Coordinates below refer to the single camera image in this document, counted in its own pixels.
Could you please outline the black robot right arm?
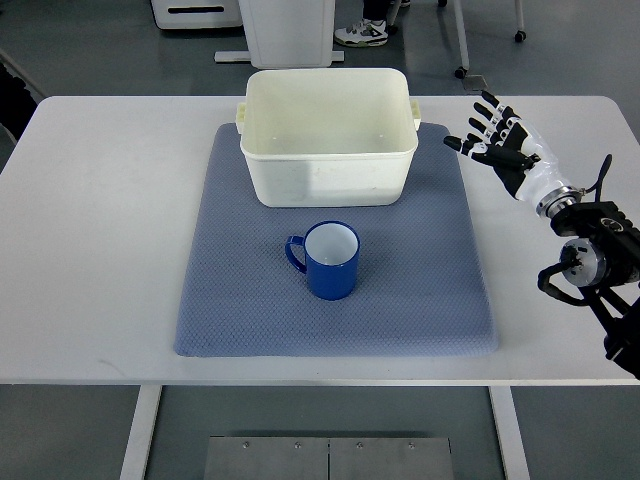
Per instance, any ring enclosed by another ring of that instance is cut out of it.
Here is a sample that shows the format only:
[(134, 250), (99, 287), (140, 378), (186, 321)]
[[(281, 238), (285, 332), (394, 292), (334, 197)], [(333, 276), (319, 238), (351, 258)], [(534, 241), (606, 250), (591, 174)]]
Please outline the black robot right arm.
[(639, 302), (627, 302), (614, 289), (639, 282), (639, 230), (615, 203), (582, 202), (567, 187), (543, 197), (536, 213), (569, 239), (558, 262), (538, 274), (539, 290), (589, 308), (605, 331), (605, 358), (638, 377)]

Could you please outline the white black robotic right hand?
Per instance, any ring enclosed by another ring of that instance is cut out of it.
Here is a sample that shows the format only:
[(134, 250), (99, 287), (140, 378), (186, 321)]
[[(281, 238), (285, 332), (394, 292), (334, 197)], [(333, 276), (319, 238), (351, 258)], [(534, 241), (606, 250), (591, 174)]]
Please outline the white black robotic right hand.
[(570, 186), (559, 160), (534, 126), (511, 106), (484, 91), (474, 103), (476, 118), (464, 139), (447, 136), (444, 144), (491, 167), (507, 192), (519, 201), (537, 205), (553, 191)]

